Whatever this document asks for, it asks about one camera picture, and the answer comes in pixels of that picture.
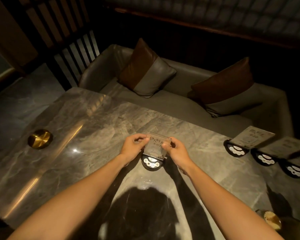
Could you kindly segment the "quilted wall panel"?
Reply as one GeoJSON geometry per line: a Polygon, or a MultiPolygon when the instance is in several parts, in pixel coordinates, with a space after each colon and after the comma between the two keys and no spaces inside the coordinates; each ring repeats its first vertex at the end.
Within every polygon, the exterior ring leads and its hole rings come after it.
{"type": "Polygon", "coordinates": [[[300,0],[102,0],[110,7],[212,32],[300,47],[300,0]]]}

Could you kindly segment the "round gold-toned dish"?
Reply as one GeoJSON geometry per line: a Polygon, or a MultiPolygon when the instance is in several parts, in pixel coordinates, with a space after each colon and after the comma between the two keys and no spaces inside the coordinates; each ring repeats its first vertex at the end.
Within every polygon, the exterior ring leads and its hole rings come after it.
{"type": "Polygon", "coordinates": [[[282,229],[282,222],[274,212],[260,209],[255,212],[274,230],[279,231],[282,229]]]}

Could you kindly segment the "person's right hand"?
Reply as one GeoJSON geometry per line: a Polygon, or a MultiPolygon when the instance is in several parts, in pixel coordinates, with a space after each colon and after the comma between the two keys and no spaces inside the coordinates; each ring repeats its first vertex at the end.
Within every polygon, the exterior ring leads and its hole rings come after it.
{"type": "Polygon", "coordinates": [[[171,145],[174,149],[168,154],[177,167],[179,167],[185,175],[188,175],[189,170],[194,166],[194,162],[191,160],[185,145],[175,137],[171,137],[171,145]]]}

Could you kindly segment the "clear acrylic table sign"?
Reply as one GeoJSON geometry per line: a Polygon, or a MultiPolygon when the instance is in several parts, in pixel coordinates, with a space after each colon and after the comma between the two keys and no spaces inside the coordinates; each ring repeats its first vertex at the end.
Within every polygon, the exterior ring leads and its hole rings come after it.
{"type": "Polygon", "coordinates": [[[288,158],[293,153],[300,151],[300,140],[286,136],[258,150],[272,157],[288,158]]]}
{"type": "Polygon", "coordinates": [[[146,138],[149,138],[148,143],[145,145],[144,154],[158,159],[164,160],[167,151],[162,147],[163,144],[171,145],[171,138],[162,136],[153,132],[148,132],[146,138]]]}
{"type": "Polygon", "coordinates": [[[230,142],[241,148],[251,149],[265,141],[268,141],[275,135],[275,133],[254,126],[249,126],[235,138],[232,138],[230,142]]]}

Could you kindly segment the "person's right forearm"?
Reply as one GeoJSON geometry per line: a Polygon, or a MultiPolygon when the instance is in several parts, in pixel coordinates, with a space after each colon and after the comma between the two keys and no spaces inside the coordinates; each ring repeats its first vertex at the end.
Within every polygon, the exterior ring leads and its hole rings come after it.
{"type": "Polygon", "coordinates": [[[226,240],[284,240],[255,211],[193,161],[187,162],[183,170],[226,240]]]}

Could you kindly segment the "grey upholstered sofa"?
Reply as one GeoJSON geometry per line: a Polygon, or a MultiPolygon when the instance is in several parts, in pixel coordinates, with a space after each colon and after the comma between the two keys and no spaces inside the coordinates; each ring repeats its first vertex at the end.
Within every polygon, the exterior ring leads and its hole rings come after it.
{"type": "Polygon", "coordinates": [[[294,137],[292,117],[283,90],[254,83],[242,98],[257,104],[213,118],[187,94],[191,91],[191,85],[208,79],[215,72],[162,58],[176,70],[176,74],[153,96],[144,98],[117,81],[132,53],[131,48],[110,45],[89,64],[80,77],[79,87],[167,114],[231,138],[252,125],[275,133],[273,140],[294,137]]]}

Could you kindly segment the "round gold metal ashtray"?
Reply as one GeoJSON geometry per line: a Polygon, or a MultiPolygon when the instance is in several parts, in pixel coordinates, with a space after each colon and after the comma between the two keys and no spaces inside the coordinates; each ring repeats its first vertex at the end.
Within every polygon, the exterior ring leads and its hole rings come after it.
{"type": "Polygon", "coordinates": [[[48,147],[53,141],[53,134],[47,129],[34,131],[27,139],[27,144],[33,149],[40,150],[48,147]]]}

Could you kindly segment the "dark wooden slat screen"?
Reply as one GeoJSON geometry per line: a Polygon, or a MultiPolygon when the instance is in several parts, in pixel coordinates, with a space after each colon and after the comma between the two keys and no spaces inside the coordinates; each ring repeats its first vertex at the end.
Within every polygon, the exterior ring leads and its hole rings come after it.
{"type": "Polygon", "coordinates": [[[86,0],[18,0],[73,87],[100,54],[86,0]]]}

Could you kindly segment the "person's left hand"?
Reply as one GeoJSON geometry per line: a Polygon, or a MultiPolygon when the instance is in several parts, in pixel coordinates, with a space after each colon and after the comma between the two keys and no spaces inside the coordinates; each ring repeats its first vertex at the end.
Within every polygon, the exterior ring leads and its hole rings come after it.
{"type": "Polygon", "coordinates": [[[145,134],[136,133],[126,137],[118,157],[123,166],[128,165],[142,151],[136,149],[136,141],[149,141],[145,134]]]}

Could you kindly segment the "brown and grey cushion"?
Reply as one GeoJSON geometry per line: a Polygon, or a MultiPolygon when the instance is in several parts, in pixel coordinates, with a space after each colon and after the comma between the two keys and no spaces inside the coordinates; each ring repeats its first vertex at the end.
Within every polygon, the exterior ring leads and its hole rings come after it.
{"type": "Polygon", "coordinates": [[[150,98],[176,73],[176,69],[139,38],[128,64],[119,74],[118,82],[138,96],[150,98]]]}
{"type": "Polygon", "coordinates": [[[187,97],[213,118],[240,114],[263,103],[254,82],[249,57],[245,57],[208,79],[191,85],[187,97]]]}

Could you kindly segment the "person's left forearm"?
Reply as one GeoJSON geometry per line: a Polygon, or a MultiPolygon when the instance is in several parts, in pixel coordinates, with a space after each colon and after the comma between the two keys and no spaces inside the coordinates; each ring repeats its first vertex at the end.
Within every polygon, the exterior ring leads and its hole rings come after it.
{"type": "Polygon", "coordinates": [[[7,240],[67,240],[92,213],[121,169],[135,157],[120,153],[100,169],[51,198],[7,240]]]}

